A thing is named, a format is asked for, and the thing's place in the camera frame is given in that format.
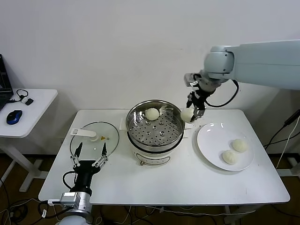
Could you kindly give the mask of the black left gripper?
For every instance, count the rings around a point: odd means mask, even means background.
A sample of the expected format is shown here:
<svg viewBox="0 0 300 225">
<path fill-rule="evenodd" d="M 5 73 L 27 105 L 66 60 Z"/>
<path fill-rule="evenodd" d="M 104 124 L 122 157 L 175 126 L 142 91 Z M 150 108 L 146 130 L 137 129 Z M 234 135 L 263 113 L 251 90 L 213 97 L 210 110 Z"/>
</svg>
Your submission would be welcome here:
<svg viewBox="0 0 300 225">
<path fill-rule="evenodd" d="M 83 143 L 71 152 L 70 159 L 72 161 L 72 168 L 77 174 L 75 185 L 72 187 L 72 192 L 92 192 L 90 185 L 94 174 L 100 172 L 100 167 L 103 167 L 108 161 L 106 143 L 104 143 L 101 157 L 95 160 L 79 160 Z"/>
</svg>

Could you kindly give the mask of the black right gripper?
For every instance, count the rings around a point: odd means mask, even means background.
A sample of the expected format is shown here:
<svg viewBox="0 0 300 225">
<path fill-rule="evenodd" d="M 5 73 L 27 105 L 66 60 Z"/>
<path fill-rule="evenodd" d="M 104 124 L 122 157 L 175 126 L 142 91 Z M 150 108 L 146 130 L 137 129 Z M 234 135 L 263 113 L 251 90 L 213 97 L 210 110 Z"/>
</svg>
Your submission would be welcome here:
<svg viewBox="0 0 300 225">
<path fill-rule="evenodd" d="M 191 122 L 196 121 L 201 118 L 205 113 L 205 100 L 207 98 L 207 92 L 203 90 L 196 90 L 189 93 L 187 97 L 186 108 L 189 108 L 191 105 L 194 106 L 192 110 Z"/>
</svg>

